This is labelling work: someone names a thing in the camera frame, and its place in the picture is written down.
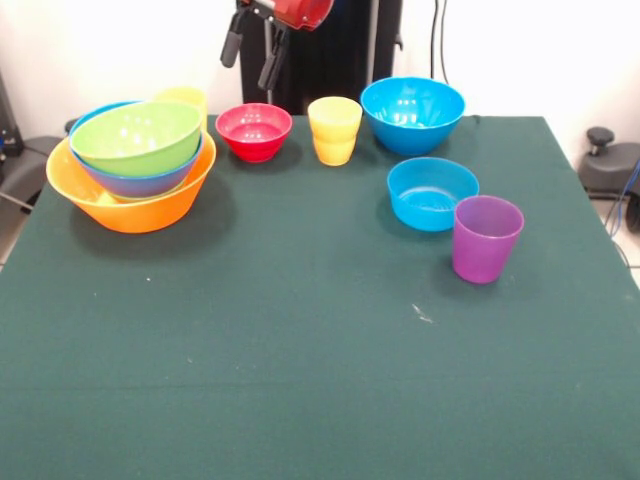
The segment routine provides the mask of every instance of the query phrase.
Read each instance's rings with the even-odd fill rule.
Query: bowl
[[[90,118],[70,135],[71,149],[87,164],[129,177],[178,168],[196,151],[201,113],[193,105],[139,102]]]
[[[424,155],[456,127],[465,109],[457,90],[428,78],[391,77],[369,85],[360,103],[376,138],[400,155]]]
[[[73,155],[89,176],[104,187],[114,197],[127,201],[140,201],[145,198],[163,195],[182,185],[202,151],[202,140],[196,153],[178,168],[160,175],[146,177],[127,177],[103,172],[87,164],[82,158]]]
[[[157,198],[120,203],[75,159],[67,138],[49,156],[47,179],[54,190],[105,228],[122,233],[147,233],[168,227],[187,214],[215,159],[216,147],[207,134],[182,187]]]
[[[271,160],[291,132],[293,119],[282,108],[247,103],[227,110],[216,119],[216,130],[241,160]]]
[[[444,158],[412,158],[391,169],[387,187],[394,214],[424,232],[453,228],[456,205],[478,195],[471,170]]]
[[[140,103],[140,100],[128,100],[128,101],[124,101],[124,102],[109,103],[107,105],[103,105],[101,107],[98,107],[95,110],[90,111],[89,113],[85,113],[83,116],[78,118],[78,120],[76,120],[76,122],[71,127],[71,130],[69,131],[69,138],[71,138],[73,136],[73,134],[76,132],[78,127],[80,127],[80,125],[83,125],[83,124],[87,123],[92,118],[97,117],[98,115],[101,115],[101,114],[103,114],[105,112],[108,112],[109,110],[113,110],[113,109],[119,108],[119,107],[125,107],[125,106],[131,105],[133,103]]]

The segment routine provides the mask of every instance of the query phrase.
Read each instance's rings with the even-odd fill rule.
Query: orange bowl
[[[168,227],[184,217],[213,168],[216,146],[209,134],[182,187],[160,197],[122,203],[93,180],[73,157],[69,139],[60,142],[47,161],[47,179],[100,225],[116,232],[147,233]]]

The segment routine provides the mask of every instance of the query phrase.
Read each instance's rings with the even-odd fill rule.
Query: cup
[[[490,195],[462,200],[453,227],[454,271],[471,283],[496,281],[523,228],[524,215],[507,200]]]
[[[318,159],[339,167],[351,159],[362,121],[362,107],[344,97],[315,100],[307,110]]]
[[[202,90],[195,87],[173,87],[161,91],[153,99],[161,102],[186,103],[197,107],[202,115],[202,134],[207,133],[207,95]]]

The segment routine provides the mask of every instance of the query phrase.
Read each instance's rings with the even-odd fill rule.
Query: blue bowl
[[[444,83],[390,77],[369,85],[360,103],[376,138],[400,155],[423,155],[438,147],[464,113],[465,101]]]
[[[391,207],[406,225],[424,232],[453,228],[456,205],[478,195],[480,184],[466,167],[444,158],[412,158],[387,177]]]
[[[103,172],[86,163],[75,152],[72,151],[72,153],[89,176],[102,185],[109,193],[123,200],[141,200],[170,192],[184,182],[198,159],[198,155],[200,155],[202,151],[202,146],[202,135],[200,135],[198,149],[189,160],[174,170],[148,177],[124,177]]]

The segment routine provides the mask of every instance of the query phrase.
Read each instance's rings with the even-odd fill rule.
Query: yellow cup
[[[307,110],[318,159],[339,167],[351,159],[362,122],[362,107],[344,97],[319,98]]]
[[[202,133],[207,133],[207,95],[195,87],[173,87],[163,90],[153,97],[156,101],[180,102],[193,105],[202,114]]]

